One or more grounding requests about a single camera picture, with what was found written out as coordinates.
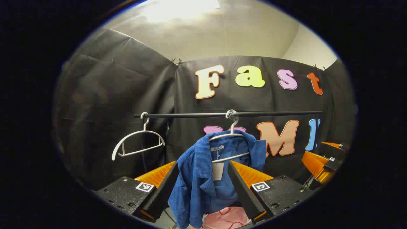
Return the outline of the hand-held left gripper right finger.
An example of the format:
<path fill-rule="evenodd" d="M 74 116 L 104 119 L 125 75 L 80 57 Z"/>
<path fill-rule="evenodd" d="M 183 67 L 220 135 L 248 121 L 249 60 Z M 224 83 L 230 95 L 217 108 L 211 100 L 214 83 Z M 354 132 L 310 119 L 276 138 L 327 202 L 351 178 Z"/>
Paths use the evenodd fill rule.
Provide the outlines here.
<path fill-rule="evenodd" d="M 314 193 L 286 175 L 273 178 L 236 161 L 229 162 L 228 175 L 254 224 L 285 213 Z"/>

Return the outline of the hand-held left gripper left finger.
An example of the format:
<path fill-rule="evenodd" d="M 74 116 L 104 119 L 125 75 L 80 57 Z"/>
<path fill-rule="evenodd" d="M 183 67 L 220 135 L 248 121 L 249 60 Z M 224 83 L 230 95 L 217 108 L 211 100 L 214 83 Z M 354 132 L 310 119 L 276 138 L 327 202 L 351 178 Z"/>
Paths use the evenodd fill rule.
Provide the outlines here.
<path fill-rule="evenodd" d="M 120 211 L 155 223 L 169 205 L 178 174 L 177 161 L 173 161 L 137 178 L 118 178 L 95 193 Z"/>

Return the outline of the blue corduroy jacket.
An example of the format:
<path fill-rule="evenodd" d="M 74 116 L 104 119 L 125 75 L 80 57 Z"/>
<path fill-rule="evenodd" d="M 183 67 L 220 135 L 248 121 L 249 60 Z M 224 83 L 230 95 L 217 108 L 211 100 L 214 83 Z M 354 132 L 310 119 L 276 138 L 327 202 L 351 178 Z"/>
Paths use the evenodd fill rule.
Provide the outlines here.
<path fill-rule="evenodd" d="M 235 161 L 258 171 L 266 162 L 266 140 L 234 131 L 212 132 L 200 138 L 177 160 L 179 174 L 169 206 L 180 229 L 200 228 L 203 216 L 231 206 L 238 195 L 228 175 Z"/>

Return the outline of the white plastic hanger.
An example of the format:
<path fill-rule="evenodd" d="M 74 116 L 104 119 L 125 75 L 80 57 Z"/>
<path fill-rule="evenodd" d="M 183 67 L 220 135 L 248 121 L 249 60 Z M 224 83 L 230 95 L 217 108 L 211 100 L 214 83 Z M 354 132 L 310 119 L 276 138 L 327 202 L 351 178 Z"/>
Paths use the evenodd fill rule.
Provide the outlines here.
<path fill-rule="evenodd" d="M 141 113 L 141 119 L 142 119 L 142 120 L 145 119 L 145 121 L 143 122 L 143 129 L 142 129 L 142 130 L 139 130 L 139 131 L 136 131 L 136 132 L 132 132 L 132 133 L 130 133 L 130 134 L 124 136 L 124 137 L 116 144 L 115 148 L 113 149 L 112 155 L 111 155 L 112 161 L 115 161 L 117 155 L 119 155 L 120 157 L 126 157 L 126 156 L 131 156 L 131 155 L 137 155 L 137 154 L 146 152 L 146 151 L 148 151 L 148 150 L 152 150 L 152 149 L 155 149 L 155 148 L 158 148 L 158 147 L 166 146 L 166 143 L 165 143 L 163 137 L 162 137 L 159 133 L 154 132 L 154 131 L 147 130 L 147 125 L 148 125 L 149 120 L 150 120 L 150 118 L 147 117 L 147 115 L 148 115 L 147 112 Z M 137 135 L 137 134 L 146 134 L 146 133 L 148 133 L 148 134 L 153 134 L 153 135 L 156 135 L 156 136 L 158 137 L 157 145 L 154 145 L 154 146 L 149 147 L 149 148 L 141 149 L 141 150 L 138 150 L 138 151 L 135 151 L 135 152 L 129 152 L 129 153 L 126 153 L 126 152 L 125 152 L 124 142 L 125 142 L 126 139 L 130 138 L 131 136 Z"/>
<path fill-rule="evenodd" d="M 228 134 L 223 134 L 223 135 L 218 135 L 218 136 L 214 136 L 212 138 L 209 139 L 209 141 L 213 141 L 215 139 L 220 139 L 222 137 L 228 137 L 228 136 L 239 136 L 239 137 L 243 137 L 244 135 L 242 134 L 238 134 L 238 133 L 234 133 L 234 127 L 235 125 L 238 123 L 239 120 L 234 121 L 234 123 L 232 123 L 232 125 L 230 126 L 230 133 Z M 220 163 L 220 162 L 225 162 L 227 160 L 231 160 L 233 158 L 238 158 L 238 157 L 242 157 L 245 155 L 249 155 L 250 152 L 246 152 L 243 154 L 239 154 L 239 155 L 235 155 L 235 156 L 231 156 L 231 157 L 227 157 L 227 158 L 222 158 L 222 159 L 218 159 L 218 160 L 213 160 L 212 163 Z"/>

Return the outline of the black backdrop cloth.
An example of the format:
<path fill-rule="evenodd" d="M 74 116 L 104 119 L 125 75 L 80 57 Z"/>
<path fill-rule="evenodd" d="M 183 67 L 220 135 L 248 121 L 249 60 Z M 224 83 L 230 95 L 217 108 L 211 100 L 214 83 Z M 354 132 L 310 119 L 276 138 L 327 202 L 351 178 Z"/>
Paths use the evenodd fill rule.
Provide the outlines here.
<path fill-rule="evenodd" d="M 205 136 L 205 127 L 230 128 L 217 118 L 153 118 L 147 129 L 165 146 L 111 159 L 116 144 L 143 128 L 140 114 L 303 112 L 314 115 L 241 117 L 268 143 L 264 172 L 304 183 L 301 162 L 317 143 L 350 146 L 358 107 L 342 61 L 326 70 L 278 58 L 218 56 L 175 64 L 142 42 L 103 29 L 67 62 L 56 94 L 55 129 L 61 156 L 80 184 L 98 190 L 120 177 L 137 177 L 177 160 Z"/>

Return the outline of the black clothes rail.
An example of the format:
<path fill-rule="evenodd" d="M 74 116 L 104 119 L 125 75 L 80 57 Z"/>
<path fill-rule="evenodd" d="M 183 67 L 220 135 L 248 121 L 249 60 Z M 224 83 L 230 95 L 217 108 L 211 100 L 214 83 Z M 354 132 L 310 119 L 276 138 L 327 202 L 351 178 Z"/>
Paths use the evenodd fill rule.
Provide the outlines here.
<path fill-rule="evenodd" d="M 259 116 L 295 116 L 295 115 L 313 115 L 316 119 L 316 134 L 318 131 L 318 115 L 322 111 L 279 111 L 279 112 L 238 112 L 240 117 L 259 117 Z M 220 118 L 225 117 L 225 113 L 171 113 L 171 114 L 148 114 L 149 118 Z M 134 114 L 134 118 L 140 118 L 141 114 Z"/>

